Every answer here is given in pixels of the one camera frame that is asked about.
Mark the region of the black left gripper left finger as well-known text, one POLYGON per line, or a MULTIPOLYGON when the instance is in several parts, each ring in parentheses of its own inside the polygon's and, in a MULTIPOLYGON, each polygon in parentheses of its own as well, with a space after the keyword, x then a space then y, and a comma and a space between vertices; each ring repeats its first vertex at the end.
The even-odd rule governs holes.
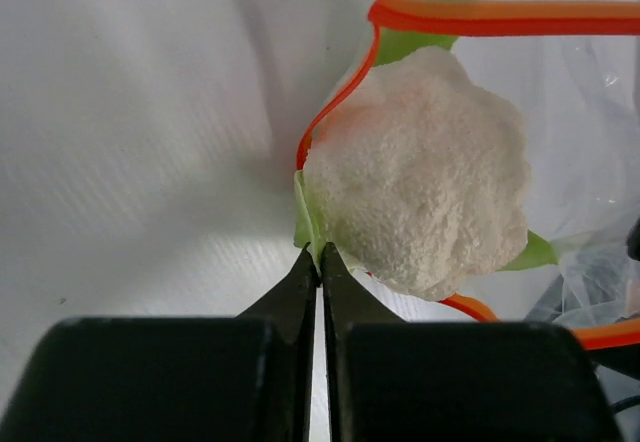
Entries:
POLYGON ((305 441, 317 273, 307 251, 235 317, 83 317, 36 345, 5 441, 305 441))

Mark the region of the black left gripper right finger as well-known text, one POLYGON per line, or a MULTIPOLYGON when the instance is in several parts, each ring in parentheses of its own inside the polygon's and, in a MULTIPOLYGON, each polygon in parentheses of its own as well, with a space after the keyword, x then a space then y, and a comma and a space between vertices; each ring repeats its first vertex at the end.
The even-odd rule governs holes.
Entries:
POLYGON ((335 441, 618 441, 578 340, 527 322, 407 322, 328 244, 320 259, 335 441))

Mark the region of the white cauliflower with green leaves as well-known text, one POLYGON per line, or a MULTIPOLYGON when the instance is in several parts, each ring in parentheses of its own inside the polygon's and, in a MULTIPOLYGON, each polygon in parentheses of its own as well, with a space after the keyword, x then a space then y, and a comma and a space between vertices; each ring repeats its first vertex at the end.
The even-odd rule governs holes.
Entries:
POLYGON ((489 0, 375 0, 362 60, 303 135, 294 243, 430 301, 471 276, 553 265, 524 203, 526 119, 454 54, 513 20, 489 0))

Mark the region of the clear zip bag orange zipper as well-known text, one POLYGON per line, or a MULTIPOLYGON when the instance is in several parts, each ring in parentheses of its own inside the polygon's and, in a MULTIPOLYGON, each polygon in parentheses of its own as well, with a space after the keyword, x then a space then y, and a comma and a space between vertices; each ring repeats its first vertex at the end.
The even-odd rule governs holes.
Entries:
POLYGON ((592 351, 639 342, 639 263, 626 240, 639 216, 639 117, 624 57, 639 0, 489 0, 507 36, 453 48, 472 79, 526 119, 525 214, 553 265, 471 276, 437 302, 479 321, 544 321, 592 351))

